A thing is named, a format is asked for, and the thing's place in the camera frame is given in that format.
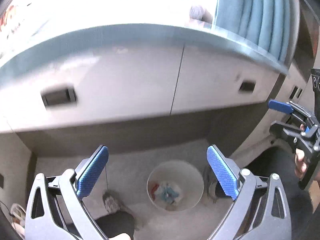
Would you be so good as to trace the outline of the person's right hand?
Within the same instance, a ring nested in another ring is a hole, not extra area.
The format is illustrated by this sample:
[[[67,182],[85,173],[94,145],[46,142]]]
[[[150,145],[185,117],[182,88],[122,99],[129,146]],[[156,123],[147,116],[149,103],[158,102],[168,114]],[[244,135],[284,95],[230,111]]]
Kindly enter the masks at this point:
[[[297,148],[295,151],[295,174],[299,179],[303,178],[307,168],[304,156],[304,151]]]

